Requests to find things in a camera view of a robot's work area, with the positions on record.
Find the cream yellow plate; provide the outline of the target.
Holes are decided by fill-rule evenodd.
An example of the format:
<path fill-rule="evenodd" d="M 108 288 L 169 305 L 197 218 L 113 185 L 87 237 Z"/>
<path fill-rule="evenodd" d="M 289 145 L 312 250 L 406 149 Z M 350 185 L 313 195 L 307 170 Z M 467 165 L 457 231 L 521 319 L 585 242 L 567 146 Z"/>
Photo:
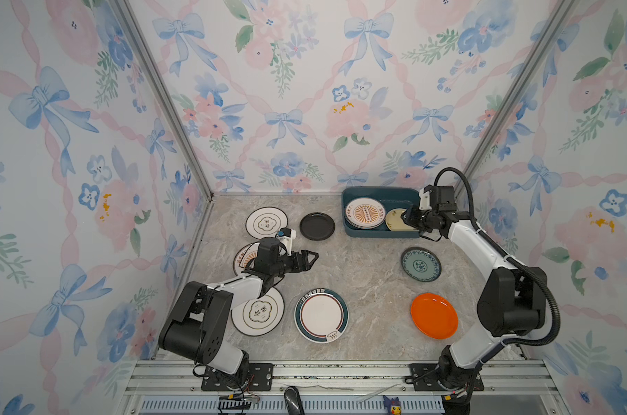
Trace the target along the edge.
<path fill-rule="evenodd" d="M 385 217 L 385 224 L 392 232 L 414 232 L 415 228 L 407 225 L 402 218 L 406 209 L 393 209 Z"/>

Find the black plate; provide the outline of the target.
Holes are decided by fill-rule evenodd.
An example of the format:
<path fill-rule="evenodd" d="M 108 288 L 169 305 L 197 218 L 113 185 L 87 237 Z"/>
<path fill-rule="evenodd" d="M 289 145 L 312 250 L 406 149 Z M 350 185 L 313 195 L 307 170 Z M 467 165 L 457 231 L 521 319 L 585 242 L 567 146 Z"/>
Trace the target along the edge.
<path fill-rule="evenodd" d="M 330 238 L 336 229 L 333 218 L 324 213 L 310 213 L 300 222 L 301 235 L 313 241 L 322 241 Z"/>

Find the white plate green rim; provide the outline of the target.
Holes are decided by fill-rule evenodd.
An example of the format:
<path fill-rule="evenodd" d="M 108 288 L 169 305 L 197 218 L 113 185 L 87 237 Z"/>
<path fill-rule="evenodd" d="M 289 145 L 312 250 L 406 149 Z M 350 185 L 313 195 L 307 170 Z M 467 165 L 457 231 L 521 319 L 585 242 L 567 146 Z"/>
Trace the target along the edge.
<path fill-rule="evenodd" d="M 294 322 L 308 341 L 327 344 L 339 340 L 346 332 L 350 312 L 341 295 L 327 288 L 306 292 L 294 308 Z"/>

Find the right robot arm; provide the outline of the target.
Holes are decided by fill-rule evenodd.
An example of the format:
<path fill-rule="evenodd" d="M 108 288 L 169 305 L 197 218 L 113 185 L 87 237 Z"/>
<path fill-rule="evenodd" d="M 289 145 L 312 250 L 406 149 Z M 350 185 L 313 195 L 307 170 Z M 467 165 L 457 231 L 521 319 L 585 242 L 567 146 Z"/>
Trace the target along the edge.
<path fill-rule="evenodd" d="M 545 273 L 509 255 L 476 222 L 460 211 L 451 186 L 429 185 L 420 202 L 402 214 L 406 225 L 426 238 L 437 231 L 471 260 L 486 280 L 476 305 L 478 322 L 449 345 L 438 360 L 436 382 L 448 390 L 465 387 L 505 347 L 545 324 Z"/>

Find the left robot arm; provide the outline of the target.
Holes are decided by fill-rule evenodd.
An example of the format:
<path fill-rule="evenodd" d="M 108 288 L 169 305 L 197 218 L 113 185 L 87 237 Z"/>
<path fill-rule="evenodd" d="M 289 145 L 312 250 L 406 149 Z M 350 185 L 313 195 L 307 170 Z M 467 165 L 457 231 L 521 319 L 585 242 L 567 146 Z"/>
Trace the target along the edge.
<path fill-rule="evenodd" d="M 287 274 L 311 270 L 320 254 L 294 251 L 293 240 L 287 236 L 261 239 L 256 257 L 234 279 L 216 286 L 187 283 L 161 329 L 159 348 L 226 375 L 244 377 L 248 355 L 224 343 L 230 314 L 263 297 Z"/>

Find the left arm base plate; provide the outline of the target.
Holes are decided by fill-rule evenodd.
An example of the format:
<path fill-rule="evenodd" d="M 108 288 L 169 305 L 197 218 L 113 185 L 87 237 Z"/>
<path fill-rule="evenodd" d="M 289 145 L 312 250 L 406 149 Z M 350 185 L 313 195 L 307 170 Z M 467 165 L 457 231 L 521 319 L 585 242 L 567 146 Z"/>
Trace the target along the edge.
<path fill-rule="evenodd" d="M 269 392 L 272 389 L 275 365 L 248 363 L 229 375 L 215 368 L 206 368 L 201 377 L 204 392 Z"/>

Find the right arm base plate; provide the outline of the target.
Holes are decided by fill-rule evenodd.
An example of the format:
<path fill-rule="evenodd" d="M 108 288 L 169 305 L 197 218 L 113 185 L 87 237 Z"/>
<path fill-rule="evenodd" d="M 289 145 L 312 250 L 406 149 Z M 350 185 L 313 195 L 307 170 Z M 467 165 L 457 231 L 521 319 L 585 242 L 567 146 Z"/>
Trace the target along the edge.
<path fill-rule="evenodd" d="M 437 363 L 411 363 L 405 383 L 416 392 L 459 392 L 473 386 L 475 392 L 484 391 L 481 375 L 472 369 L 439 368 Z"/>

